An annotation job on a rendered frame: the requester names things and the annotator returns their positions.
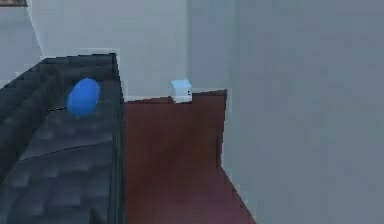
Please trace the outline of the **blue ball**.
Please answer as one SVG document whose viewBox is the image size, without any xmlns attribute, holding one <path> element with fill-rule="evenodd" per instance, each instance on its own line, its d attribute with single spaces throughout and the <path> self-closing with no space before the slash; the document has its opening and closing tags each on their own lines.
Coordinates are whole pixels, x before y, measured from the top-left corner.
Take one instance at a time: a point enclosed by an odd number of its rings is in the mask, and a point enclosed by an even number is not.
<svg viewBox="0 0 384 224">
<path fill-rule="evenodd" d="M 100 85 L 91 78 L 78 81 L 66 103 L 67 110 L 75 116 L 88 116 L 94 112 L 100 97 Z"/>
</svg>

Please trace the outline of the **small white box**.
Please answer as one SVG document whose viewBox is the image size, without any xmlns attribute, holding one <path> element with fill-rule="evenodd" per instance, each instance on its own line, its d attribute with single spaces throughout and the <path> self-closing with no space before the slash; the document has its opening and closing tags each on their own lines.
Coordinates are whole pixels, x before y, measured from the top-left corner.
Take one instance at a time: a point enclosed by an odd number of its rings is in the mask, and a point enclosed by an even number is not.
<svg viewBox="0 0 384 224">
<path fill-rule="evenodd" d="M 170 91 L 175 103 L 192 101 L 192 85 L 187 79 L 171 81 Z"/>
</svg>

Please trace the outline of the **dark grey sofa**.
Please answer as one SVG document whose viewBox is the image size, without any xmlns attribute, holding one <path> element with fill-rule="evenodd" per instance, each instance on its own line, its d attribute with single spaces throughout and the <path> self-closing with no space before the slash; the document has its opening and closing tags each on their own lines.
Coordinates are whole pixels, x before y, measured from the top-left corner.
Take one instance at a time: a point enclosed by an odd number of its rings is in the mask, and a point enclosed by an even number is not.
<svg viewBox="0 0 384 224">
<path fill-rule="evenodd" d="M 91 78 L 88 116 L 66 108 Z M 0 88 L 0 224 L 126 224 L 124 100 L 113 53 L 46 58 Z"/>
</svg>

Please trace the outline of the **dark framed wall picture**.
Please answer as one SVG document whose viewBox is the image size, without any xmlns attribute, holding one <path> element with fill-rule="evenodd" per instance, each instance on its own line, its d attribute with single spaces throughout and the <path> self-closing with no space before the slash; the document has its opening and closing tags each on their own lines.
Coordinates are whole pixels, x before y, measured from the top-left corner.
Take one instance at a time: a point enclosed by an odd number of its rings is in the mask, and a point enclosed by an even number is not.
<svg viewBox="0 0 384 224">
<path fill-rule="evenodd" d="M 0 0 L 0 7 L 27 7 L 27 0 Z"/>
</svg>

